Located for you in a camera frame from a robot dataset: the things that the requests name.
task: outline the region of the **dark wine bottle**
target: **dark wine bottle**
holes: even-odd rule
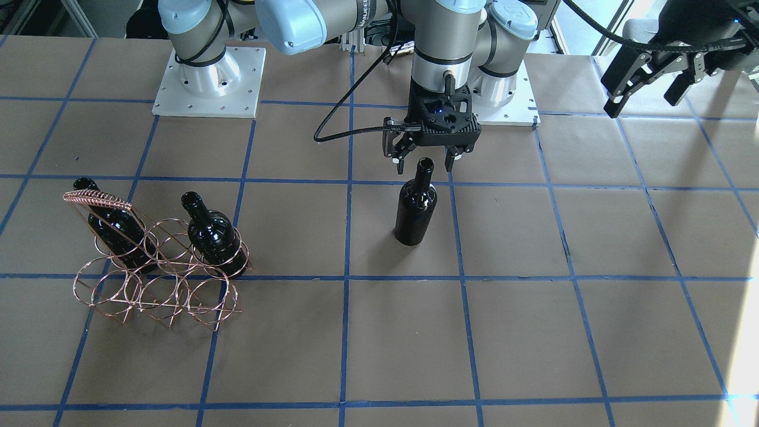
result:
[[[432,159],[423,157],[417,164],[417,175],[401,187],[393,234],[404,245],[421,243],[430,225],[437,204],[437,190],[430,184],[434,169]]]
[[[74,181],[74,190],[100,191],[100,188],[92,179],[82,177]],[[145,237],[143,228],[126,210],[100,206],[90,206],[90,209],[92,213],[87,217],[90,228],[126,268],[146,274],[157,267],[157,264],[149,264],[152,259],[140,246]],[[156,253],[152,242],[146,241],[145,246],[149,253]]]
[[[203,256],[203,261],[231,279],[242,276],[248,259],[229,218],[221,212],[209,210],[194,191],[182,195],[182,207],[192,218],[187,228],[190,243]]]

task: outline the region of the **wine bottle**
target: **wine bottle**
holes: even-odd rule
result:
[[[192,218],[187,228],[190,243],[203,256],[203,261],[231,279],[242,276],[248,259],[229,218],[221,212],[209,210],[194,191],[184,193],[181,201]]]
[[[434,169],[432,159],[423,157],[417,164],[417,175],[401,187],[393,234],[404,245],[421,243],[430,225],[437,204],[437,190],[430,184]]]
[[[74,181],[74,190],[100,191],[100,188],[92,179],[82,177]],[[146,274],[157,267],[158,264],[149,264],[152,259],[140,246],[145,232],[131,214],[111,207],[90,206],[90,209],[92,213],[87,217],[90,228],[126,268]],[[145,242],[145,246],[149,253],[156,253],[156,247],[150,240]]]

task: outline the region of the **bottle neck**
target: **bottle neck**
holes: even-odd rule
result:
[[[188,192],[182,195],[182,207],[190,214],[193,222],[201,226],[209,226],[213,223],[211,213],[208,211],[203,199],[198,193]]]
[[[98,188],[95,181],[93,181],[91,178],[87,178],[86,176],[83,176],[76,181],[74,181],[74,190],[95,190],[100,191],[100,188]],[[89,205],[92,212],[95,213],[98,217],[105,218],[106,215],[111,213],[113,209],[109,209],[107,207],[100,207],[100,206],[92,206]]]
[[[431,159],[424,157],[419,160],[417,175],[414,177],[414,193],[426,193],[430,190],[433,170],[434,163]]]

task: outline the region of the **metal base plate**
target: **metal base plate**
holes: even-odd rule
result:
[[[180,65],[169,57],[166,71],[153,104],[154,115],[179,117],[256,117],[258,98],[263,76],[266,49],[261,47],[228,47],[240,66],[241,83],[235,92],[218,98],[200,98],[185,90],[181,80]]]
[[[539,125],[540,115],[537,113],[532,85],[524,62],[517,71],[517,87],[510,103],[500,108],[475,103],[472,105],[472,111],[482,125],[532,126],[536,121]]]

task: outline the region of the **grid square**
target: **grid square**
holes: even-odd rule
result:
[[[206,410],[203,414],[204,427],[334,427],[337,423],[338,410]]]
[[[736,187],[759,188],[756,123],[705,121],[704,129]]]
[[[605,73],[611,65],[612,56],[594,56],[593,60],[598,64],[601,73]],[[679,116],[691,117],[693,113],[685,102],[677,106],[671,106],[665,99],[664,93],[672,85],[674,74],[665,74],[652,84],[643,86],[638,92],[635,92],[630,100],[625,104],[621,116],[625,115],[660,115],[660,116]]]
[[[409,408],[348,408],[345,427],[475,427],[477,412],[473,406],[409,407]]]
[[[562,427],[606,427],[609,420],[606,408],[597,405],[534,405],[534,406],[484,406],[485,425],[501,425],[509,421],[509,427],[534,427],[536,425],[560,425]]]
[[[211,335],[189,315],[169,330],[145,315],[119,324],[96,313],[68,402],[197,402]]]
[[[614,421],[619,427],[738,427],[727,402],[615,403]]]
[[[100,38],[73,97],[154,100],[171,51],[168,40]]]
[[[384,48],[366,46],[366,55],[355,56],[355,78],[358,78],[377,59]],[[399,56],[390,65],[380,62],[356,89],[355,102],[385,106],[407,106],[411,87],[413,55]]]
[[[483,126],[474,151],[461,160],[453,168],[457,182],[546,181],[531,127]]]
[[[349,400],[474,397],[459,282],[351,281]]]
[[[613,120],[543,115],[537,128],[554,184],[640,185]]]
[[[336,103],[351,87],[350,52],[328,45],[287,56],[263,46],[262,100]]]
[[[606,96],[590,56],[528,53],[524,63],[540,111],[603,112]]]
[[[66,96],[92,40],[8,37],[0,50],[0,96]]]
[[[16,198],[16,194],[18,194],[22,181],[23,179],[0,179],[0,218],[5,218],[5,214]]]
[[[652,191],[651,197],[683,275],[750,274],[757,237],[732,192]]]
[[[343,282],[240,282],[219,332],[209,402],[340,398]]]
[[[152,124],[147,104],[69,103],[34,172],[134,175]]]
[[[195,191],[203,198],[209,209],[217,210],[230,220],[235,220],[235,207],[240,192],[239,182],[208,181],[140,181],[134,191],[134,206],[153,221],[179,218],[190,221],[190,215],[182,208],[181,197]]]
[[[385,117],[397,119],[405,114],[405,111],[400,109],[356,108],[353,112],[353,128],[380,126]],[[422,157],[429,157],[435,162],[436,172],[433,174],[433,181],[448,181],[444,166],[446,162],[445,148],[417,147],[416,150],[406,156],[403,175],[399,175],[395,164],[383,156],[382,132],[358,134],[353,137],[353,179],[406,182],[414,178],[417,163]]]
[[[0,173],[27,173],[60,102],[0,100]]]
[[[601,395],[570,282],[469,280],[467,289],[483,399]]]
[[[2,279],[1,404],[60,402],[87,318],[87,307],[71,295],[71,283]]]
[[[249,178],[345,179],[348,139],[318,144],[313,133],[330,107],[266,104],[261,106],[250,155]],[[329,120],[322,136],[348,130],[348,109]]]
[[[580,282],[611,396],[718,394],[677,282]]]
[[[646,185],[727,187],[695,120],[622,119]]]
[[[0,425],[5,427],[48,427],[55,420],[55,411],[0,412]]]
[[[250,121],[161,117],[143,176],[240,178]]]
[[[759,283],[690,282],[688,290],[727,391],[759,391]]]
[[[95,237],[79,215],[63,201],[73,179],[29,181],[5,231],[0,235],[3,273],[74,274],[93,258]],[[131,182],[98,179],[103,191],[125,197]]]
[[[568,274],[545,188],[456,187],[456,206],[467,274]]]
[[[577,274],[675,273],[643,191],[557,189]]]
[[[458,276],[458,256],[448,187],[438,201],[421,244],[409,247],[392,234],[396,185],[354,185],[351,210],[351,274]]]
[[[705,78],[688,91],[688,100],[700,117],[755,120],[759,115],[759,93],[742,70]]]
[[[195,425],[196,418],[197,411],[194,410],[66,411],[61,418],[61,427],[79,427],[82,425],[180,427]]]
[[[342,276],[346,192],[345,185],[247,183],[238,229],[251,273]]]

